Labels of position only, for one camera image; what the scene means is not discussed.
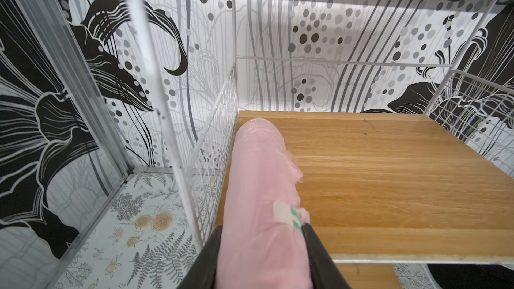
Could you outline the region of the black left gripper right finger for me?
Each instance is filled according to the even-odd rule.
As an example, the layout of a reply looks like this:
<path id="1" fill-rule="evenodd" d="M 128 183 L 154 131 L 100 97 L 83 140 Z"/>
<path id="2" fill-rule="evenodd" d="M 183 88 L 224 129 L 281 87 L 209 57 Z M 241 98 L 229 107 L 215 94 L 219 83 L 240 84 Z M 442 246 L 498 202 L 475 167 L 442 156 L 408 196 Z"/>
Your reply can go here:
<path id="1" fill-rule="evenodd" d="M 316 289 L 351 289 L 311 224 L 302 226 L 309 257 L 311 280 Z"/>

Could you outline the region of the black cap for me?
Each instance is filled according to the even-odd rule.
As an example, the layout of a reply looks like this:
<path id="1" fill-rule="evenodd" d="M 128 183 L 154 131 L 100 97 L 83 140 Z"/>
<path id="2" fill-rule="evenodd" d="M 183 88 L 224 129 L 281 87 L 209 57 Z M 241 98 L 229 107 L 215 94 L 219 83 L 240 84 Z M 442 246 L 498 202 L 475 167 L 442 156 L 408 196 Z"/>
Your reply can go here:
<path id="1" fill-rule="evenodd" d="M 513 288 L 513 270 L 499 265 L 429 264 L 441 288 Z"/>

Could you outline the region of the pink trash bag roll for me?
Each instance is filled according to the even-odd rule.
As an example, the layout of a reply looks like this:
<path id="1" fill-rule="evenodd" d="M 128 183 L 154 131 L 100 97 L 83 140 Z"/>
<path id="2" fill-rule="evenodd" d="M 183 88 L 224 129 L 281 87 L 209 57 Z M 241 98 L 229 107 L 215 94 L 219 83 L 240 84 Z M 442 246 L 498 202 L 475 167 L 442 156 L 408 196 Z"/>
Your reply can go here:
<path id="1" fill-rule="evenodd" d="M 237 131 L 224 205 L 216 288 L 312 288 L 296 185 L 303 173 L 262 118 Z"/>

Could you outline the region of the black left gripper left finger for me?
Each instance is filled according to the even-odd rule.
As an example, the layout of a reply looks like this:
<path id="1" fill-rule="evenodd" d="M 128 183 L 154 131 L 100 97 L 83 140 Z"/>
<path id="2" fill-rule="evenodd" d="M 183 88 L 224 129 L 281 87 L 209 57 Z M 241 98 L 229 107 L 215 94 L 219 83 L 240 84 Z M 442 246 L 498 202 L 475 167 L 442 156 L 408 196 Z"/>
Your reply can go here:
<path id="1" fill-rule="evenodd" d="M 222 226 L 215 227 L 178 289 L 213 289 L 220 251 Z"/>

